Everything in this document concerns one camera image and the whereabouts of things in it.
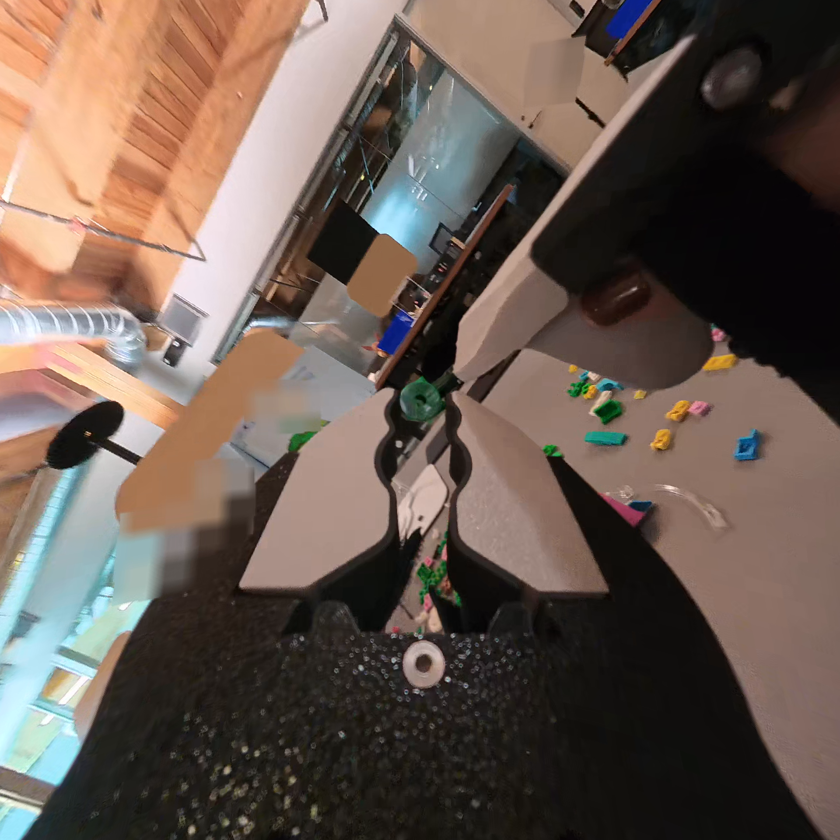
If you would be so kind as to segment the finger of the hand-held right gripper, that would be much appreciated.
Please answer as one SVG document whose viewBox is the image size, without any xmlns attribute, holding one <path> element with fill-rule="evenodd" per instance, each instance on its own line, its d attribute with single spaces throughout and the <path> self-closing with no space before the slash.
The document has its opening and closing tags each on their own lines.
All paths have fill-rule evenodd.
<svg viewBox="0 0 840 840">
<path fill-rule="evenodd" d="M 660 60 L 643 66 L 642 81 Z M 455 357 L 460 378 L 475 379 L 525 349 L 644 389 L 677 385 L 698 372 L 712 350 L 705 319 L 630 253 L 584 289 L 563 289 L 532 265 L 535 224 L 460 323 Z"/>
</svg>

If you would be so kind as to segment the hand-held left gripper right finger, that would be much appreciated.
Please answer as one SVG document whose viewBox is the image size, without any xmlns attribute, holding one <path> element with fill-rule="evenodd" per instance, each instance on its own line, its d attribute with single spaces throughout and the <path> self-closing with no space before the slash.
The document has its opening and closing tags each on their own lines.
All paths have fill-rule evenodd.
<svg viewBox="0 0 840 840">
<path fill-rule="evenodd" d="M 606 580 L 541 447 L 483 403 L 448 399 L 449 578 L 462 601 L 603 597 Z"/>
</svg>

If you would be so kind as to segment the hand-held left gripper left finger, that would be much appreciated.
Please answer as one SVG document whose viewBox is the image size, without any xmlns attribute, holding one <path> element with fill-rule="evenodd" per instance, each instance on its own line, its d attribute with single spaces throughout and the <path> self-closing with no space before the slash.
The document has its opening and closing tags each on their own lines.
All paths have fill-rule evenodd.
<svg viewBox="0 0 840 840">
<path fill-rule="evenodd" d="M 396 534 L 396 494 L 385 473 L 398 394 L 384 388 L 312 437 L 298 453 L 239 589 L 310 596 Z"/>
</svg>

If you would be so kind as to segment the green lego piece with hole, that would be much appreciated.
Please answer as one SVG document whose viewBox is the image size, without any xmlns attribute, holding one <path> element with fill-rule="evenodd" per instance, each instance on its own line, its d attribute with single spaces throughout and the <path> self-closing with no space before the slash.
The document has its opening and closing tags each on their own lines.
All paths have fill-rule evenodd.
<svg viewBox="0 0 840 840">
<path fill-rule="evenodd" d="M 445 409 L 445 398 L 434 383 L 420 376 L 404 386 L 400 407 L 405 420 L 416 424 L 433 421 Z"/>
</svg>

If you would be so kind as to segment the pink lego plate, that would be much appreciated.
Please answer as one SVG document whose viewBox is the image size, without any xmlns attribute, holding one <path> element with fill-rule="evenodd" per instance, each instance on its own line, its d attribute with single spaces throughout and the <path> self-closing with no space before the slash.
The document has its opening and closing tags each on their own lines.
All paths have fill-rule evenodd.
<svg viewBox="0 0 840 840">
<path fill-rule="evenodd" d="M 602 493 L 601 496 L 607 504 L 634 528 L 637 528 L 646 519 L 655 506 L 651 500 L 623 500 L 606 493 Z"/>
</svg>

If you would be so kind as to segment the cluster of mixed lego parts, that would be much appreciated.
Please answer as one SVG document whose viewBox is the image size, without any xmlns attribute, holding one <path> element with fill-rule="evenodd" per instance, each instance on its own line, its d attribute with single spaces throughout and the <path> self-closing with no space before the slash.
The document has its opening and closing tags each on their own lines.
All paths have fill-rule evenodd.
<svg viewBox="0 0 840 840">
<path fill-rule="evenodd" d="M 404 545 L 412 547 L 417 552 L 390 620 L 391 630 L 419 637 L 462 632 L 463 605 L 448 571 L 448 529 L 432 528 L 423 537 L 416 532 Z"/>
</svg>

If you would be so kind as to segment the pile of loose lego pieces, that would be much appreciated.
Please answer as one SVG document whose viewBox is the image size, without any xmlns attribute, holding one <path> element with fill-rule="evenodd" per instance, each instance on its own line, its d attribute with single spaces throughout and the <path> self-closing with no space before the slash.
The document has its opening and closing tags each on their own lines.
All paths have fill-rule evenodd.
<svg viewBox="0 0 840 840">
<path fill-rule="evenodd" d="M 622 390 L 623 387 L 616 381 L 605 377 L 598 380 L 593 372 L 586 371 L 570 384 L 567 393 L 569 397 L 594 400 L 589 410 L 589 416 L 599 424 L 594 431 L 616 432 L 608 427 L 624 415 L 624 405 L 616 399 Z M 707 417 L 711 408 L 712 405 L 704 401 L 678 400 L 665 414 L 666 426 L 654 432 L 650 449 L 655 453 L 669 451 L 675 440 L 676 426 L 689 417 Z M 737 438 L 732 456 L 738 462 L 756 460 L 760 457 L 762 445 L 763 433 L 754 428 L 749 434 Z"/>
</svg>

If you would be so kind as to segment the clear curved lego piece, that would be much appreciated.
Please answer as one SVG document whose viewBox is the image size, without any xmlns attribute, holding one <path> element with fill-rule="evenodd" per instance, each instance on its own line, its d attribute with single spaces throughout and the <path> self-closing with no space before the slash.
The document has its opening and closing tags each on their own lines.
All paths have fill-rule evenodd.
<svg viewBox="0 0 840 840">
<path fill-rule="evenodd" d="M 697 493 L 679 486 L 667 484 L 654 484 L 654 490 L 685 502 L 685 504 L 692 507 L 704 519 L 712 530 L 722 532 L 729 528 L 729 522 L 722 512 L 706 498 L 697 495 Z"/>
</svg>

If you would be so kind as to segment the wooden edged table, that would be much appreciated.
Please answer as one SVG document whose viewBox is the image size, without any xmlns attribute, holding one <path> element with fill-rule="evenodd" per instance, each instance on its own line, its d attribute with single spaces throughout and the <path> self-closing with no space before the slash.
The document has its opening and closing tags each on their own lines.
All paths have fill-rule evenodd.
<svg viewBox="0 0 840 840">
<path fill-rule="evenodd" d="M 514 184 L 508 183 L 504 185 L 498 195 L 494 198 L 493 202 L 489 205 L 486 212 L 482 215 L 479 222 L 469 233 L 463 247 L 457 249 L 455 261 L 449 266 L 444 275 L 443 281 L 436 288 L 426 305 L 414 319 L 412 327 L 406 333 L 404 340 L 400 342 L 394 353 L 379 371 L 377 379 L 374 383 L 375 390 L 377 392 L 387 387 L 389 378 L 403 362 L 403 359 L 409 353 L 409 350 L 413 343 L 417 340 L 417 337 L 425 330 L 426 324 L 434 315 L 439 303 L 447 295 L 448 290 L 454 284 L 455 279 L 469 262 L 470 257 L 478 248 L 480 240 L 486 235 L 489 226 L 491 226 L 501 209 L 508 202 L 510 195 L 513 194 L 514 190 Z"/>
</svg>

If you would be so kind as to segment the blue plastic bin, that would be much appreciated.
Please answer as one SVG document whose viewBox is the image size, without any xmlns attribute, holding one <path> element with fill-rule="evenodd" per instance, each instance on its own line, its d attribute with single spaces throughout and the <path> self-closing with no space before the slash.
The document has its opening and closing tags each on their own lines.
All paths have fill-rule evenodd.
<svg viewBox="0 0 840 840">
<path fill-rule="evenodd" d="M 398 311 L 378 339 L 376 351 L 387 356 L 393 355 L 400 349 L 406 336 L 410 333 L 415 318 L 405 311 Z"/>
<path fill-rule="evenodd" d="M 612 16 L 606 22 L 605 33 L 615 41 L 630 35 L 637 25 L 644 22 L 648 9 L 658 1 L 623 1 L 612 11 Z"/>
</svg>

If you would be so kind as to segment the black round disc on rod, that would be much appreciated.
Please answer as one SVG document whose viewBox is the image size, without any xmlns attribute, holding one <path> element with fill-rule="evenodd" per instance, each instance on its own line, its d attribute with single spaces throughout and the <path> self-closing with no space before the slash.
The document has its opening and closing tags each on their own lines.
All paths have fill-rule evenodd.
<svg viewBox="0 0 840 840">
<path fill-rule="evenodd" d="M 142 456 L 112 441 L 124 419 L 123 406 L 114 401 L 97 402 L 75 415 L 53 437 L 45 454 L 45 465 L 67 470 L 79 467 L 99 451 L 107 451 L 136 466 Z"/>
</svg>

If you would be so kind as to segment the silver ventilation duct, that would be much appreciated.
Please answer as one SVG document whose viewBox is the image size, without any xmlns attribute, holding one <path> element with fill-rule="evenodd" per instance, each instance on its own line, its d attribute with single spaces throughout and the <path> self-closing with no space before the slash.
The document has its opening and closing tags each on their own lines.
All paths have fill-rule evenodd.
<svg viewBox="0 0 840 840">
<path fill-rule="evenodd" d="M 138 368 L 148 348 L 141 321 L 118 306 L 1 300 L 3 347 L 91 342 L 104 342 L 107 358 L 126 372 Z"/>
</svg>

